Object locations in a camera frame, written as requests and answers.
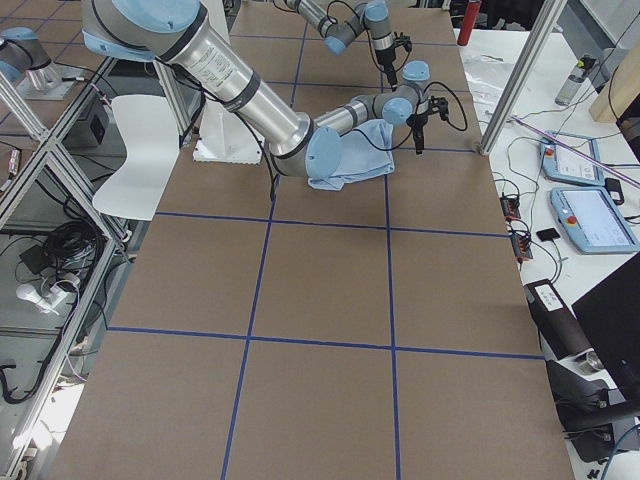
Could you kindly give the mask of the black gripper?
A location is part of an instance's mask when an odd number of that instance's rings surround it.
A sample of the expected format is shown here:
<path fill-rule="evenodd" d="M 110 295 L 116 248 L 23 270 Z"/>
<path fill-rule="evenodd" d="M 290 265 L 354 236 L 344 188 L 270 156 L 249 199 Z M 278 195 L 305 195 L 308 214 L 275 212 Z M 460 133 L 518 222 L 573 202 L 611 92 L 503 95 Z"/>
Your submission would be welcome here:
<path fill-rule="evenodd" d="M 396 60 L 396 53 L 394 47 L 387 47 L 384 49 L 374 49 L 374 55 L 377 61 L 377 64 L 381 68 L 383 72 L 386 73 L 387 83 L 391 90 L 397 88 L 398 79 L 397 73 L 394 67 L 394 62 Z"/>
<path fill-rule="evenodd" d="M 413 136 L 415 154 L 420 154 L 424 151 L 424 128 L 428 123 L 428 118 L 429 114 L 422 112 L 413 114 L 407 119 L 407 125 L 410 127 Z"/>

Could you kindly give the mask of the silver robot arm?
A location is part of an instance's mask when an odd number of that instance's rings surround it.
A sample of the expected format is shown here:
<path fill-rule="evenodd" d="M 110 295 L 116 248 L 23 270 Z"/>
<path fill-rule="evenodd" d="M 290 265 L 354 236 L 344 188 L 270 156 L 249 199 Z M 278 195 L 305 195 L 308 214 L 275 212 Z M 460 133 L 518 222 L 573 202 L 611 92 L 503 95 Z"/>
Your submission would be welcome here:
<path fill-rule="evenodd" d="M 338 56 L 361 35 L 367 36 L 374 66 L 386 77 L 395 91 L 398 78 L 396 49 L 411 51 L 411 40 L 392 30 L 390 13 L 385 1 L 365 1 L 355 6 L 346 1 L 330 1 L 321 6 L 316 1 L 272 1 L 281 11 L 302 16 L 323 38 L 328 50 Z"/>
<path fill-rule="evenodd" d="M 215 31 L 199 1 L 84 1 L 82 31 L 86 47 L 100 55 L 182 67 L 226 111 L 257 130 L 278 173 L 325 179 L 341 163 L 343 135 L 369 120 L 401 125 L 425 113 L 429 66 L 415 60 L 395 69 L 395 49 L 404 40 L 394 36 L 384 1 L 358 4 L 344 22 L 314 1 L 287 5 L 335 55 L 368 33 L 392 92 L 357 96 L 315 119 L 297 113 Z"/>

